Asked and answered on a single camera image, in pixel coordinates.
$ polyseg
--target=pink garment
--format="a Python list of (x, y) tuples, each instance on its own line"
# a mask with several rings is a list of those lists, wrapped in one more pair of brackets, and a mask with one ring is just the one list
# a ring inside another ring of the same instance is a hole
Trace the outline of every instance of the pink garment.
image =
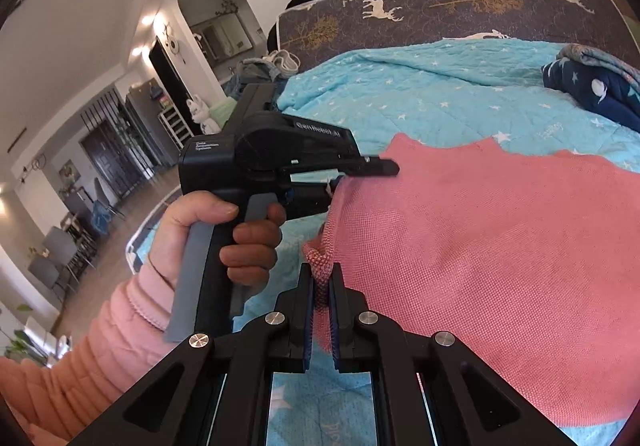
[(0, 358), (0, 394), (34, 446), (66, 444), (171, 351), (162, 333), (176, 279), (144, 265), (51, 369)]
[(304, 247), (322, 293), (340, 262), (369, 307), (407, 331), (452, 331), (557, 425), (628, 417), (640, 397), (640, 176), (493, 139), (443, 150), (399, 134), (384, 155), (398, 177), (343, 179)]

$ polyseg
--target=silver screw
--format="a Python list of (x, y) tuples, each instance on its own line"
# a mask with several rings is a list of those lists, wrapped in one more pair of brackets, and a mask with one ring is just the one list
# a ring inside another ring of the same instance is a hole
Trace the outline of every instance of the silver screw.
[(264, 317), (264, 320), (269, 325), (280, 325), (284, 321), (284, 314), (282, 312), (270, 312)]
[(373, 325), (378, 321), (378, 315), (372, 311), (364, 311), (358, 315), (358, 320), (365, 325)]
[(436, 343), (443, 347), (450, 347), (456, 342), (456, 337), (447, 331), (440, 331), (436, 334)]
[(202, 347), (206, 347), (209, 343), (209, 336), (206, 334), (194, 334), (189, 338), (189, 344), (194, 349), (201, 349)]

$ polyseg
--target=door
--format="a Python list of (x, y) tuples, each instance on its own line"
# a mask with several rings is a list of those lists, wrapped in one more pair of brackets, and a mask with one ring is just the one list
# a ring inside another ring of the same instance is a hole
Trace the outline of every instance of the door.
[(119, 198), (126, 197), (144, 179), (107, 121), (101, 122), (80, 144)]
[(193, 122), (191, 112), (187, 106), (187, 99), (190, 99), (190, 95), (187, 92), (184, 83), (180, 79), (180, 76), (178, 76), (178, 73), (175, 71), (174, 65), (169, 60), (162, 43), (160, 43), (157, 38), (156, 43), (149, 53), (149, 59), (151, 60), (156, 73), (158, 73), (160, 81), (164, 85), (164, 90), (169, 94), (169, 97), (172, 102), (174, 102), (175, 107), (183, 116), (184, 121), (189, 125), (193, 135), (201, 136), (202, 129), (197, 122)]

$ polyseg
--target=pink sleeve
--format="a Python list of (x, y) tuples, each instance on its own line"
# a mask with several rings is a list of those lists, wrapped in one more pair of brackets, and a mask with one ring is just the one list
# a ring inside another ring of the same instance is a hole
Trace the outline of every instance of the pink sleeve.
[(172, 350), (162, 334), (173, 284), (145, 264), (117, 286), (87, 336), (53, 368), (0, 358), (0, 394), (35, 446), (71, 440)]

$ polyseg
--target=triangular cutout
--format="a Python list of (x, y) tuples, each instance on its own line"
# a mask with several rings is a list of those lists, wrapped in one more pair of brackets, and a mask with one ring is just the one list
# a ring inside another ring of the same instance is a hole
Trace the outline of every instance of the triangular cutout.
[(487, 431), (494, 431), (517, 421), (520, 411), (505, 395), (487, 381), (475, 368), (465, 365), (462, 378), (473, 400), (474, 407)]
[(123, 418), (149, 432), (159, 431), (183, 373), (183, 364), (172, 366), (125, 410)]

